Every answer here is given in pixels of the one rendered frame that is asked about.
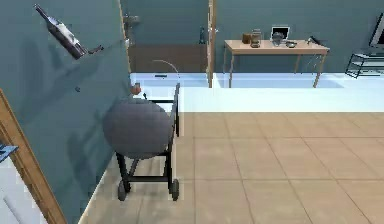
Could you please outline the grey mixer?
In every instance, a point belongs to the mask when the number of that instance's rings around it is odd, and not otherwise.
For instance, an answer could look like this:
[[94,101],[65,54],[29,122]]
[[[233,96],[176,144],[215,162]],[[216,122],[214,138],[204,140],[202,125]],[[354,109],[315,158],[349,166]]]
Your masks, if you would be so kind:
[[284,34],[280,32],[275,32],[272,34],[271,40],[274,46],[279,46],[284,40]]

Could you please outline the glass jar with lid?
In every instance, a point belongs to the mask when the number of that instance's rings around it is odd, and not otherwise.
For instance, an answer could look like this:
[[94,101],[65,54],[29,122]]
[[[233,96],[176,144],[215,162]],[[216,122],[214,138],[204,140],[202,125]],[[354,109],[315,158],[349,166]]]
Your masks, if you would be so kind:
[[260,42],[261,42],[261,30],[260,29],[254,29],[251,32],[250,46],[252,48],[259,48]]

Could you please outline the light wooden table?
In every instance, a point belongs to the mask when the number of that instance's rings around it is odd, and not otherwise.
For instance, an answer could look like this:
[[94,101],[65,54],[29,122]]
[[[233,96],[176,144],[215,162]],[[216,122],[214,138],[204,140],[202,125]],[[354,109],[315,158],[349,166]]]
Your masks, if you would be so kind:
[[326,56],[330,49],[307,40],[295,40],[296,45],[293,48],[284,44],[274,46],[270,40],[261,40],[259,48],[252,48],[249,44],[244,44],[241,40],[225,40],[223,53],[223,72],[229,72],[229,87],[232,87],[232,78],[235,57],[239,55],[296,55],[297,60],[294,72],[298,71],[298,65],[303,55],[320,55],[321,60],[313,82],[316,88],[322,74],[322,68]]

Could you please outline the white framed laptop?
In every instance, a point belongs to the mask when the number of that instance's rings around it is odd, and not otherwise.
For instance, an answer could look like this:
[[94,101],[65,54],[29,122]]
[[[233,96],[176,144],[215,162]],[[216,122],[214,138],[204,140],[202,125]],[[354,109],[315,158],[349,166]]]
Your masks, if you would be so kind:
[[287,40],[290,34],[289,26],[273,26],[271,28],[270,39],[276,39],[280,37],[282,40]]

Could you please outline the television set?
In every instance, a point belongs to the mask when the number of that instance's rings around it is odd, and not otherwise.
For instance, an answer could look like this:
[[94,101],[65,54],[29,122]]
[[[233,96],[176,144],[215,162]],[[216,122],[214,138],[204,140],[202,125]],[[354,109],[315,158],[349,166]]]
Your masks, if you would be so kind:
[[384,13],[381,13],[369,41],[370,47],[384,48]]

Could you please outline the grey round chair black frame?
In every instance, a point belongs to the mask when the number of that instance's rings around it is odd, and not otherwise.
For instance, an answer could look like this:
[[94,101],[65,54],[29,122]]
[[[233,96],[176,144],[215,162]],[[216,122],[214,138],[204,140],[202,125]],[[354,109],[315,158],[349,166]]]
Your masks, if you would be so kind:
[[[179,198],[179,181],[172,177],[172,146],[179,136],[179,92],[173,99],[128,98],[113,104],[103,118],[105,139],[116,153],[121,175],[117,195],[124,201],[132,182],[166,182],[174,201]],[[165,157],[164,172],[157,176],[136,176],[141,160]]]

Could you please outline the framed picture on wall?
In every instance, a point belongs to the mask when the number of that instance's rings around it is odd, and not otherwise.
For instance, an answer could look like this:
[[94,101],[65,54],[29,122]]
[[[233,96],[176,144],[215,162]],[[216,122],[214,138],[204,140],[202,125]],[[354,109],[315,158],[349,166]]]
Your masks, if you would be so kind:
[[104,49],[102,45],[93,49],[86,49],[64,23],[49,16],[39,4],[35,4],[34,8],[44,19],[49,33],[55,37],[75,60],[80,59],[86,54],[94,54]]

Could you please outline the wooden door frame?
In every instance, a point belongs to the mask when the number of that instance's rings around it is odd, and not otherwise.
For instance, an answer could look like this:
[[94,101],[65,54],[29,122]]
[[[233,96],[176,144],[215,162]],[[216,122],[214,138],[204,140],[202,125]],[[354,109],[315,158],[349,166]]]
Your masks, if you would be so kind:
[[18,149],[11,154],[11,160],[27,185],[28,190],[48,224],[67,224],[67,220],[51,190],[24,135],[11,106],[0,88],[0,140]]

